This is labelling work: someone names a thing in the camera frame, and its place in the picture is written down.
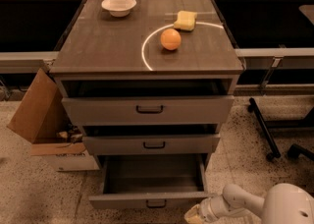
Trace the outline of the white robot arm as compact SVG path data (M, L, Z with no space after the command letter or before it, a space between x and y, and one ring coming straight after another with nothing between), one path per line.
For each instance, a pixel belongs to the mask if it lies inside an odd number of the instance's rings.
M192 207L184 219L188 224L211 224L222 217L248 213L259 217L262 224L314 224L314 197L292 184L277 184L265 198L228 184L220 195Z

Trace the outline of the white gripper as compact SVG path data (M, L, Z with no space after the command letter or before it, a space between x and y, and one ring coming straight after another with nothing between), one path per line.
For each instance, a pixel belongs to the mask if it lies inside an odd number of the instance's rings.
M188 224L210 224L222 217L239 218L248 214L248 210L231 206L222 196L214 196L193 206L184 215L184 220Z

